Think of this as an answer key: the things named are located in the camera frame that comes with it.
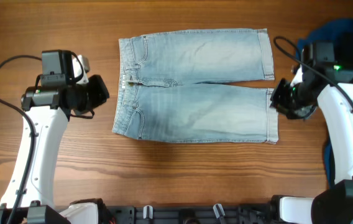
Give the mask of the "light blue denim shorts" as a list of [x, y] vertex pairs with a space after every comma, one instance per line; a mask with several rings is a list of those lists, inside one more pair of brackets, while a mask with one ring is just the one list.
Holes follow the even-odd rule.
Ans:
[[198, 29], [119, 40], [113, 132], [170, 143], [278, 141], [266, 29]]

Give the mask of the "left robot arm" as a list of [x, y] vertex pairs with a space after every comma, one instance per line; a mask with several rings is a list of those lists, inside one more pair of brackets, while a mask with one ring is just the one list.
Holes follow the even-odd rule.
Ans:
[[77, 200], [59, 212], [53, 202], [58, 150], [70, 118], [91, 119], [109, 98], [100, 75], [88, 77], [88, 59], [69, 50], [48, 50], [38, 58], [42, 73], [26, 89], [23, 132], [11, 181], [0, 200], [0, 223], [110, 223], [101, 199]]

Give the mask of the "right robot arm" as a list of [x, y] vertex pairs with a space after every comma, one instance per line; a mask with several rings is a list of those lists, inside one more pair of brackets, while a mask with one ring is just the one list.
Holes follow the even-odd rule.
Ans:
[[281, 79], [271, 106], [288, 119], [319, 108], [334, 157], [334, 186], [315, 198], [274, 196], [272, 218], [284, 223], [353, 223], [353, 67], [334, 57], [330, 42], [305, 46], [292, 81]]

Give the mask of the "blue cloth garment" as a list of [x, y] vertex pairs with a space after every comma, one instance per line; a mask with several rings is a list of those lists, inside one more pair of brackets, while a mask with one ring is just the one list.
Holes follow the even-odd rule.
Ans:
[[[317, 40], [328, 40], [337, 46], [340, 37], [345, 33], [353, 33], [353, 19], [342, 18], [327, 22], [325, 25], [311, 31], [305, 39], [298, 40], [296, 57], [301, 56], [301, 52], [306, 45]], [[328, 139], [324, 147], [323, 159], [328, 186], [333, 188], [335, 186], [335, 163], [330, 139]]]

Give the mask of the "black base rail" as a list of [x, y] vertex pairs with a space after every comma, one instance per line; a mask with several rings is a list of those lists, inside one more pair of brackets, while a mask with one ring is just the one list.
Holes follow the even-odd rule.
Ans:
[[205, 207], [108, 207], [113, 223], [120, 224], [184, 224], [184, 223], [276, 223], [267, 204]]

